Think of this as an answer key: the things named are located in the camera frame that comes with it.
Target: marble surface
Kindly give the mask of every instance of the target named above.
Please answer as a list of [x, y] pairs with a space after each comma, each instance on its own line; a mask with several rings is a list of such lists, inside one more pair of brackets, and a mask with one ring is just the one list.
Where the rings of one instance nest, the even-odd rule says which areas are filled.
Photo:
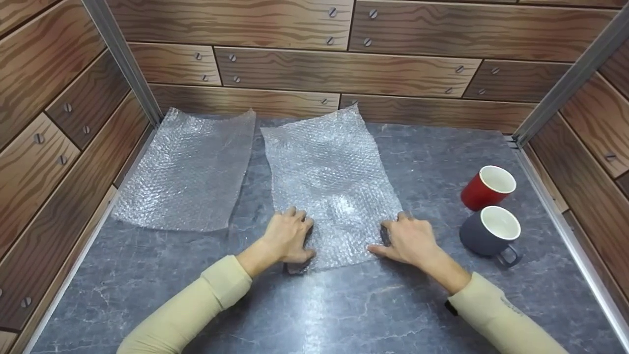
[[[264, 124], [277, 124], [278, 121]], [[434, 226], [438, 243], [570, 353], [621, 353], [619, 341], [497, 132], [368, 124], [402, 206]], [[485, 164], [511, 171], [506, 207], [522, 225], [519, 265], [466, 251], [458, 228], [470, 211], [459, 191]], [[33, 353], [115, 353], [138, 323], [214, 261], [256, 240], [273, 213], [270, 169], [257, 130], [229, 229], [207, 234], [140, 229], [108, 219]], [[276, 265], [186, 348], [189, 353], [496, 353], [444, 308], [445, 292], [410, 266], [388, 260], [286, 274]]]

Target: bubble wrap sheet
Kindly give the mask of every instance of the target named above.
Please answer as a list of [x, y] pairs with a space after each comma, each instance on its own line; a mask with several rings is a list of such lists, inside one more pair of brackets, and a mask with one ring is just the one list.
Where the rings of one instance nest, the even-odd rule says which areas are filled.
[[171, 108], [113, 216], [152, 229], [227, 227], [247, 170], [255, 112], [231, 119], [194, 117]]
[[317, 256], [308, 270], [375, 259], [366, 245], [381, 243], [380, 221], [394, 218], [402, 206], [357, 106], [262, 128], [262, 135], [275, 209], [296, 205], [314, 219], [306, 247]]

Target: hand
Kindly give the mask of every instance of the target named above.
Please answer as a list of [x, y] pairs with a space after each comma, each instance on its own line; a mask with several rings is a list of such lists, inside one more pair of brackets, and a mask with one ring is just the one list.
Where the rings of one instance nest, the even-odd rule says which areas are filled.
[[236, 259], [252, 278], [278, 261], [304, 263], [316, 254], [313, 249], [304, 249], [306, 234], [313, 224], [305, 211], [297, 211], [295, 207], [283, 214], [276, 212], [264, 235]]

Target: long sleeve shirt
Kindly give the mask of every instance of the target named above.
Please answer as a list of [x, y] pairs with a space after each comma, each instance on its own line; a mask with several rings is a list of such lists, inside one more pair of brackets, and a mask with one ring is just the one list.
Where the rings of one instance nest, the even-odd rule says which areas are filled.
[[[162, 305], [120, 344], [118, 354], [178, 354], [219, 312], [242, 298], [251, 278], [234, 256], [226, 256]], [[567, 354], [540, 326], [513, 306], [504, 292], [473, 273], [449, 298], [476, 331], [502, 354]]]

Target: metal corner post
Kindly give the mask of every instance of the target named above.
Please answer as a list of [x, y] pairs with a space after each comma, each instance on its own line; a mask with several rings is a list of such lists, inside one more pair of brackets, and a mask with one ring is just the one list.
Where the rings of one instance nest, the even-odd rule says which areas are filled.
[[625, 4], [518, 127], [513, 134], [518, 146], [526, 145], [627, 38], [629, 38], [629, 4]]
[[158, 127], [163, 118], [162, 112], [142, 71], [140, 71], [138, 63], [131, 54], [131, 49], [129, 49], [107, 2], [105, 0], [82, 0], [82, 2], [129, 86], [131, 86], [131, 90], [138, 98], [140, 106], [147, 114], [148, 120], [154, 127]]

